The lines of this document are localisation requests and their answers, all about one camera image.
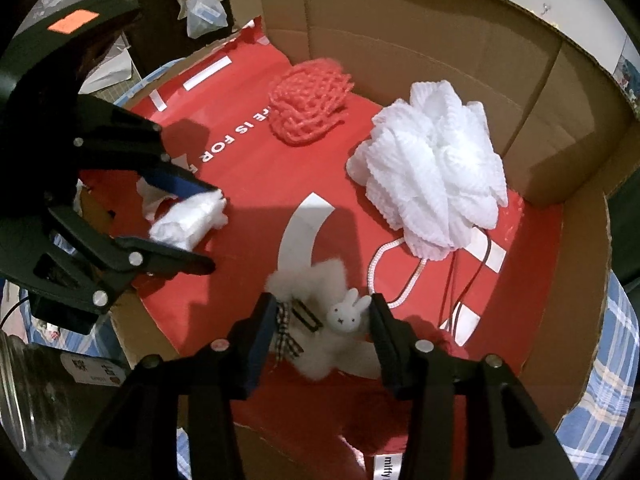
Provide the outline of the white cloth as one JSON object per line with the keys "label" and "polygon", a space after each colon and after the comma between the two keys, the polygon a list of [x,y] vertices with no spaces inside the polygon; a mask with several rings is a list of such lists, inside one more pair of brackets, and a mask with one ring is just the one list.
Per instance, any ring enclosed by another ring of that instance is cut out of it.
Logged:
{"label": "white cloth", "polygon": [[221,190],[198,193],[178,199],[176,194],[149,185],[143,178],[136,184],[142,197],[142,214],[151,223],[149,238],[192,252],[211,230],[220,230],[229,222],[224,213],[227,197]]}

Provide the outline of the white fluffy bunny keychain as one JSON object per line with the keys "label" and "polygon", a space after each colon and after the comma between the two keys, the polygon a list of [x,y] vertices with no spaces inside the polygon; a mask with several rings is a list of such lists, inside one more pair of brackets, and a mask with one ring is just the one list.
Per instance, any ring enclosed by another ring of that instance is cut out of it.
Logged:
{"label": "white fluffy bunny keychain", "polygon": [[381,377],[380,361],[368,341],[372,297],[347,286],[341,259],[274,272],[267,278],[266,292],[280,307],[271,351],[299,374],[315,382],[334,370]]}

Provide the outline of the coral red bath pouf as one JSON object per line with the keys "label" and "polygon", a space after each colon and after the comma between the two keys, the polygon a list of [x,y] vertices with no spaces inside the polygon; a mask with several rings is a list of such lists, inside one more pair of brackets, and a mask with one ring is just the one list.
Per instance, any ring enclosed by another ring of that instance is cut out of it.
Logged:
{"label": "coral red bath pouf", "polygon": [[268,90],[272,134],[289,146],[321,140],[346,119],[346,100],[352,88],[352,76],[332,58],[292,66]]}

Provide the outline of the white mesh bath pouf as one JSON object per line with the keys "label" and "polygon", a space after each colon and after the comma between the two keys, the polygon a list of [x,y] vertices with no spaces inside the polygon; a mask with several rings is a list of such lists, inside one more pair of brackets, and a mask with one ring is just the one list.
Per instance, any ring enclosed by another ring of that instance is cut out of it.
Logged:
{"label": "white mesh bath pouf", "polygon": [[442,261],[495,229],[508,187],[481,102],[463,102],[446,80],[417,81],[372,125],[346,172],[413,257]]}

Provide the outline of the red knitted bunny plush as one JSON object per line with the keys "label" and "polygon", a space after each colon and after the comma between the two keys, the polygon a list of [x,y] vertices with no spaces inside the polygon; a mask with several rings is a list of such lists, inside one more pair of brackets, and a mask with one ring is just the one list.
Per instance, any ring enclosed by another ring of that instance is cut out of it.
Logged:
{"label": "red knitted bunny plush", "polygon": [[[458,317],[461,311],[464,311],[466,307],[462,304],[464,296],[468,293],[470,287],[473,285],[473,282],[480,274],[480,270],[486,266],[488,263],[489,256],[492,251],[492,241],[486,232],[482,231],[484,234],[480,234],[480,242],[477,244],[475,242],[469,244],[464,248],[467,250],[472,256],[476,258],[480,258],[482,256],[482,260],[480,260],[480,266],[474,273],[471,278],[471,281],[465,286],[465,288],[460,292],[458,299],[454,300],[450,306],[448,318],[444,322],[442,322],[442,326],[436,327],[430,322],[424,322],[422,318],[418,318],[418,331],[419,335],[424,336],[426,342],[422,344],[422,347],[426,350],[433,350],[434,348],[441,348],[448,354],[452,356],[460,356],[462,358],[467,358],[468,354],[465,350],[463,350],[462,346],[458,344],[462,341],[462,344],[465,343],[467,339],[469,339],[470,334],[473,333],[475,327],[477,326],[478,320],[480,317],[475,314],[473,311],[471,312],[471,328],[470,332],[465,336],[466,338],[458,340],[457,331],[458,331]],[[405,244],[405,239],[403,237],[399,237],[397,240],[392,240],[391,242],[383,244],[378,250],[375,252],[373,258],[371,259],[368,270],[367,270],[367,288],[369,294],[372,295],[375,285],[375,269],[382,257],[384,256],[384,252],[388,250],[394,249],[396,247]],[[400,306],[410,295],[414,285],[420,278],[421,273],[423,272],[426,266],[426,260],[422,259],[418,263],[416,270],[414,270],[411,278],[409,278],[408,284],[402,290],[397,299],[393,300],[390,303],[390,309],[394,307]],[[453,288],[454,285],[450,285],[449,281],[451,275],[454,273],[454,268],[456,267],[456,254],[451,259],[451,266],[449,269],[449,278],[447,278],[448,282],[445,287],[444,299],[442,300],[442,305],[444,305],[444,301],[447,299],[448,289]],[[359,377],[367,377],[367,378],[380,378],[381,376],[381,365],[378,362],[378,357],[376,356],[374,345],[369,341],[359,341],[356,344],[355,350],[352,350],[350,357],[347,358],[347,363],[341,368],[344,373],[359,376]],[[384,408],[383,404],[388,401],[388,399],[380,396],[380,398],[376,397],[371,402],[369,402],[370,406],[374,408],[377,406],[380,408]],[[349,441],[349,446],[352,447],[352,450],[358,457],[359,463],[363,464],[363,467],[366,467],[367,471],[372,471],[373,479],[397,479],[400,464],[401,464],[401,454],[405,452],[406,445],[408,442],[408,437],[405,434],[401,434],[396,437],[384,437],[381,442],[374,442],[374,435],[372,434],[372,430],[364,429],[364,426],[357,427],[358,431],[354,432],[354,434],[349,437],[345,434],[345,442]]]}

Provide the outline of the tall glass jar dark contents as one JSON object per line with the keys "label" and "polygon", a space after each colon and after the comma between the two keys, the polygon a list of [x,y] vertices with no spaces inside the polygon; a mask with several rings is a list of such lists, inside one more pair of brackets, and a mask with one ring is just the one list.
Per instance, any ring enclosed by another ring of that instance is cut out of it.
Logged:
{"label": "tall glass jar dark contents", "polygon": [[1,425],[39,479],[61,479],[127,364],[1,335]]}

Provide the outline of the blue plaid tablecloth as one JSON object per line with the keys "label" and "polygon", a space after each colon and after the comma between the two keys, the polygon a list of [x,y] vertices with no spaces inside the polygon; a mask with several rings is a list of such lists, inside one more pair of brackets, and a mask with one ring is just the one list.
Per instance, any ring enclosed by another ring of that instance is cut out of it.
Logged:
{"label": "blue plaid tablecloth", "polygon": [[639,322],[623,286],[608,277],[596,357],[585,392],[555,435],[579,479],[597,479],[623,431],[639,367]]}

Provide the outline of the white plastic bag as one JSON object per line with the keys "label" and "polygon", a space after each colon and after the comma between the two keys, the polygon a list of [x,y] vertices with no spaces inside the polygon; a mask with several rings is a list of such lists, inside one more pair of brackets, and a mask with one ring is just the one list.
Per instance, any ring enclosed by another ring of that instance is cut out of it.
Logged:
{"label": "white plastic bag", "polygon": [[219,0],[186,0],[186,34],[198,39],[228,26],[227,13]]}

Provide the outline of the cardboard box red lining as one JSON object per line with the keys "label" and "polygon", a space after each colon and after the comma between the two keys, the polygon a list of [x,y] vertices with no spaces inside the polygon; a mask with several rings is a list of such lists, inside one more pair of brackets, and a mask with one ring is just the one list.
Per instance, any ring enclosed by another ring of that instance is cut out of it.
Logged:
{"label": "cardboard box red lining", "polygon": [[613,77],[504,0],[262,0],[129,109],[228,197],[209,276],[142,276],[112,307],[130,361],[190,356],[270,274],[320,264],[420,334],[458,320],[563,430],[588,399],[611,260],[605,197],[639,162]]}

